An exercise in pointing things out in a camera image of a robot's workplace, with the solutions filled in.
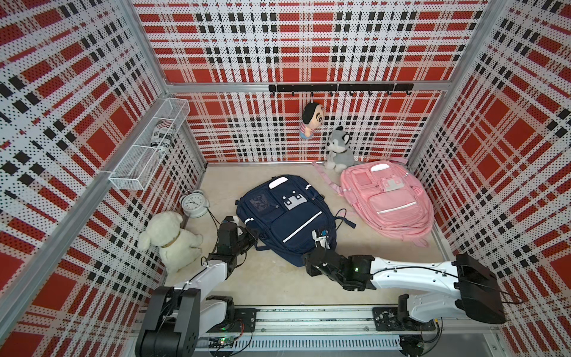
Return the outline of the navy blue backpack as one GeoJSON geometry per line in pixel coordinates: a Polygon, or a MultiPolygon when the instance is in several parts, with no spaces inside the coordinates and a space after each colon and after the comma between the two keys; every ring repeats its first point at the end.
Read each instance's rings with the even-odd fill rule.
{"type": "Polygon", "coordinates": [[[337,220],[325,198],[304,178],[276,176],[236,200],[236,214],[257,238],[257,251],[273,251],[293,266],[304,266],[303,255],[315,247],[313,230],[328,230],[331,248],[337,246],[337,220]]]}

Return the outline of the pink school backpack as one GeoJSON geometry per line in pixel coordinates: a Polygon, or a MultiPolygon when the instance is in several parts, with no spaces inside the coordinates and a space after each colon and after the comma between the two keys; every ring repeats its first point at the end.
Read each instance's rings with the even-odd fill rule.
{"type": "Polygon", "coordinates": [[[434,225],[434,206],[406,164],[406,159],[389,158],[351,166],[341,173],[339,185],[319,164],[314,162],[312,166],[382,236],[427,248],[427,237],[434,225]]]}

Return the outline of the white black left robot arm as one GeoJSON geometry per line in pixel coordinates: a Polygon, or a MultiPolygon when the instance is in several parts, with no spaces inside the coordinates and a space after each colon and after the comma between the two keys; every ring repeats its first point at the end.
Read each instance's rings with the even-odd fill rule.
{"type": "Polygon", "coordinates": [[[175,286],[154,291],[135,344],[136,356],[192,356],[199,337],[211,328],[235,322],[233,298],[212,296],[256,244],[239,218],[228,216],[217,231],[214,252],[202,271],[175,286]]]}

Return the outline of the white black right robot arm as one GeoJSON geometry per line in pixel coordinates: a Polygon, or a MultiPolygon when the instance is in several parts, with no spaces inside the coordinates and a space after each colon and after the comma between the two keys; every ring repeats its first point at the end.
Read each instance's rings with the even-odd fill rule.
{"type": "Polygon", "coordinates": [[[382,323],[419,330],[437,318],[470,318],[484,324],[506,322],[504,306],[527,300],[502,290],[497,276],[467,254],[441,263],[409,263],[372,255],[345,257],[316,247],[303,254],[312,277],[324,275],[346,291],[403,289],[395,309],[382,323]]]}

